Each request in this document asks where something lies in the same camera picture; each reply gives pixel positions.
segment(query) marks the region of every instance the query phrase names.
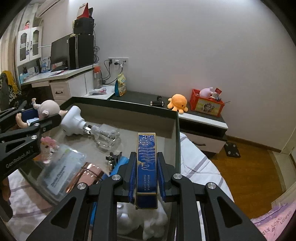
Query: drawer handle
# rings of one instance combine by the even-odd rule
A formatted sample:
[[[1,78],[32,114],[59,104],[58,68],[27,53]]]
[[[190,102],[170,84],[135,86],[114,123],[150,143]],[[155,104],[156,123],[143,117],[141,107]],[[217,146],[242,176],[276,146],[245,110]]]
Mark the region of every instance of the drawer handle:
[[[195,142],[192,142],[194,145],[197,145],[197,146],[206,146],[206,144],[197,144]]]

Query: computer monitor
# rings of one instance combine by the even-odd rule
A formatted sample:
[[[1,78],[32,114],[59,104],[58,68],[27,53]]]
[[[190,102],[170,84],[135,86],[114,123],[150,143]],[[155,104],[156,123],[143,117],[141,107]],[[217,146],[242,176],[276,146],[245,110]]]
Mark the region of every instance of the computer monitor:
[[[66,69],[68,67],[69,58],[69,38],[70,34],[52,42],[52,48],[50,52],[50,63],[56,64],[64,62],[62,67],[59,69]]]

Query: blue box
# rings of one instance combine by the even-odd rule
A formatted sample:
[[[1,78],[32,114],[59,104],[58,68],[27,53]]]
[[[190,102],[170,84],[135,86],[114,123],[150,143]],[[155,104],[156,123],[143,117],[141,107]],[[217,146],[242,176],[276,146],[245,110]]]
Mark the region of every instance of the blue box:
[[[138,133],[136,209],[157,209],[155,133]]]

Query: black speaker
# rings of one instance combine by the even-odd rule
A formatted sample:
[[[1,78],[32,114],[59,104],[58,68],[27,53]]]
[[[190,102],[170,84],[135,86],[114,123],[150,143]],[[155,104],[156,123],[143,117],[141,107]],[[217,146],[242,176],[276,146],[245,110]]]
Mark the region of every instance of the black speaker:
[[[79,69],[94,63],[94,36],[75,35],[69,38],[69,69]]]
[[[90,34],[94,31],[94,19],[93,18],[79,18],[74,21],[74,34]]]

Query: white door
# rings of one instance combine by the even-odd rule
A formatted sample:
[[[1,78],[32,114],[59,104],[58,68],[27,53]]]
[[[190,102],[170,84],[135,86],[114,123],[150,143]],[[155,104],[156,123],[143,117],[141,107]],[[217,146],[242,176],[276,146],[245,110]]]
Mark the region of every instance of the white door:
[[[19,31],[17,36],[17,66],[30,61],[30,31],[31,29],[25,29]]]
[[[31,28],[30,33],[30,61],[36,58],[41,58],[41,38],[42,38],[42,27]]]

